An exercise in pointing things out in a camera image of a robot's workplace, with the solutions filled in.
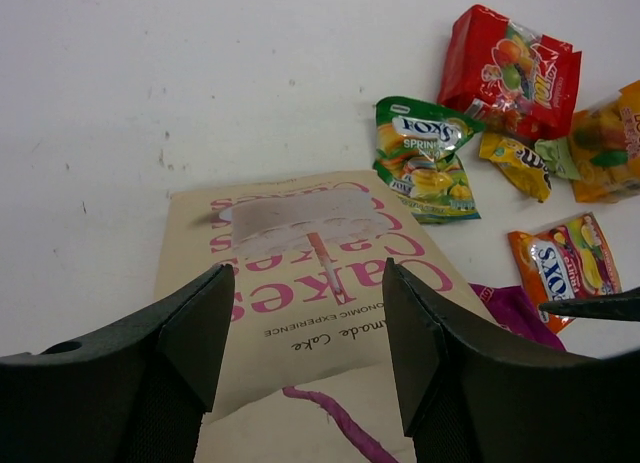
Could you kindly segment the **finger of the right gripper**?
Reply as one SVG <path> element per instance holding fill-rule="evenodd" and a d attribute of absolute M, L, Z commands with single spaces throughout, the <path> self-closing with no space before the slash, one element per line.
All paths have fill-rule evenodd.
<path fill-rule="evenodd" d="M 634 288 L 623 293 L 588 299 L 546 302 L 541 304 L 539 309 L 556 316 L 571 318 L 638 321 L 639 294 L 640 289 Z"/>

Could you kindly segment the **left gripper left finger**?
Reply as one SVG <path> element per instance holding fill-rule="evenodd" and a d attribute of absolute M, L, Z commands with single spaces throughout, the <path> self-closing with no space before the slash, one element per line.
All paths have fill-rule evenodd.
<path fill-rule="evenodd" d="M 235 278 L 173 294 L 42 353 L 1 360 L 5 462 L 190 462 L 214 405 Z"/>

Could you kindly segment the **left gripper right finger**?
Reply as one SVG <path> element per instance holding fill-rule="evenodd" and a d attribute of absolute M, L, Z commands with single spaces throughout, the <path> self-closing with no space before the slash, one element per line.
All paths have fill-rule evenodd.
<path fill-rule="evenodd" d="M 527 340 L 388 261 L 383 304 L 404 434 L 420 462 L 635 462 L 639 354 Z"/>

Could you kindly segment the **orange Fox's candy bag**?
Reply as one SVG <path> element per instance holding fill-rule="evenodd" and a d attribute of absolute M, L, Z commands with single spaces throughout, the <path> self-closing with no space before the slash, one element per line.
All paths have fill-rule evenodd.
<path fill-rule="evenodd" d="M 622 291 L 613 253 L 591 212 L 537 234 L 511 231 L 507 240 L 526 294 L 555 334 L 573 319 L 551 315 L 542 304 Z"/>

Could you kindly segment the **purple snack pack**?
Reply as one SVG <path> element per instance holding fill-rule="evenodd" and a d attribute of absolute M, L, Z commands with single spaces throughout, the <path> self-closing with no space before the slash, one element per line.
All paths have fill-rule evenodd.
<path fill-rule="evenodd" d="M 546 347 L 566 350 L 561 340 L 541 321 L 522 287 L 494 288 L 474 283 L 470 286 L 502 328 Z"/>

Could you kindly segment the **pink paper bag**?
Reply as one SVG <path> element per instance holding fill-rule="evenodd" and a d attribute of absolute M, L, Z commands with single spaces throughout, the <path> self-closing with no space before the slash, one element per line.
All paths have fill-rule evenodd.
<path fill-rule="evenodd" d="M 487 309 L 370 170 L 172 195 L 154 295 L 228 265 L 234 303 L 199 462 L 412 462 L 382 296 L 388 259 Z"/>

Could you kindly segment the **orange snack pack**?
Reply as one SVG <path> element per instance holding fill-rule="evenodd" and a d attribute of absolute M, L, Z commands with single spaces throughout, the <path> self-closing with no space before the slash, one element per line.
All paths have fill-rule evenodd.
<path fill-rule="evenodd" d="M 639 194 L 639 83 L 577 112 L 568 136 L 579 203 L 615 203 Z"/>

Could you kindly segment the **yellow M&M's packet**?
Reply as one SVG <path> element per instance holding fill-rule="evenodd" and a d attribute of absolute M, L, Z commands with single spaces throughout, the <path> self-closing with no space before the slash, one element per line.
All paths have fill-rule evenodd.
<path fill-rule="evenodd" d="M 521 192 L 545 202 L 552 186 L 548 167 L 532 149 L 518 140 L 497 133 L 482 135 L 479 157 L 490 161 Z"/>

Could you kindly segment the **pale green small packet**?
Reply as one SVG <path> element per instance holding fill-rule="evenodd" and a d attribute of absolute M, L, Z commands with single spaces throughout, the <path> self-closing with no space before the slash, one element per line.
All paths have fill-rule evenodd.
<path fill-rule="evenodd" d="M 553 140 L 540 139 L 534 144 L 534 149 L 556 176 L 574 181 L 581 179 L 580 172 L 571 157 L 566 137 Z"/>

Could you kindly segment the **red snack pack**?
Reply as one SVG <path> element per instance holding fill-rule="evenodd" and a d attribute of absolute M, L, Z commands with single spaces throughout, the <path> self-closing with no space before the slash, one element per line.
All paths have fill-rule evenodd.
<path fill-rule="evenodd" d="M 437 102 L 524 140 L 569 133 L 582 53 L 476 4 L 453 24 Z"/>

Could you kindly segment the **green Fox's candy bag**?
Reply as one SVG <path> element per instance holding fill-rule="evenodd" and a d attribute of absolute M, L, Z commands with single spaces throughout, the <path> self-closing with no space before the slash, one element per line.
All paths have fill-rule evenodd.
<path fill-rule="evenodd" d="M 402 96 L 375 105 L 373 169 L 422 224 L 477 220 L 458 151 L 484 125 L 456 110 Z"/>

